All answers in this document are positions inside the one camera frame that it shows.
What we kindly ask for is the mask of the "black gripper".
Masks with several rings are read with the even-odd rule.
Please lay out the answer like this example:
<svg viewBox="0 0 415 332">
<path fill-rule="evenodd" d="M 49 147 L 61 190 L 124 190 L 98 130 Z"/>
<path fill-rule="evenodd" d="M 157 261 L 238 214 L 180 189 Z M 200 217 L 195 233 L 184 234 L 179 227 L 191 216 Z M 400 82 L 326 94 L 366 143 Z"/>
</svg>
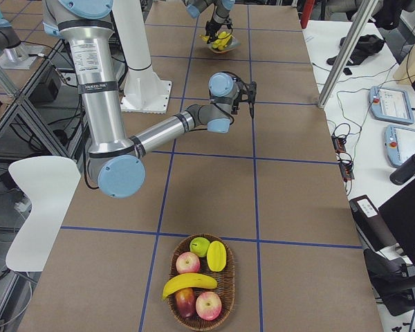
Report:
<svg viewBox="0 0 415 332">
<path fill-rule="evenodd" d="M 242 102 L 248 101 L 248 87 L 247 84 L 242 81 L 234 82 L 232 86 L 232 91 L 230 92 L 231 101 L 231 114 L 237 115 L 239 110 L 239 105 Z"/>
<path fill-rule="evenodd" d="M 228 24 L 228 19 L 222 21 L 222 22 L 217 22 L 214 19 L 211 19 L 210 21 L 206 22 L 205 25 L 205 36 L 204 36 L 204 40 L 207 44 L 211 44 L 213 42 L 216 41 L 216 34 L 218 33 L 218 31 L 221 29 L 222 26 L 227 25 Z"/>
</svg>

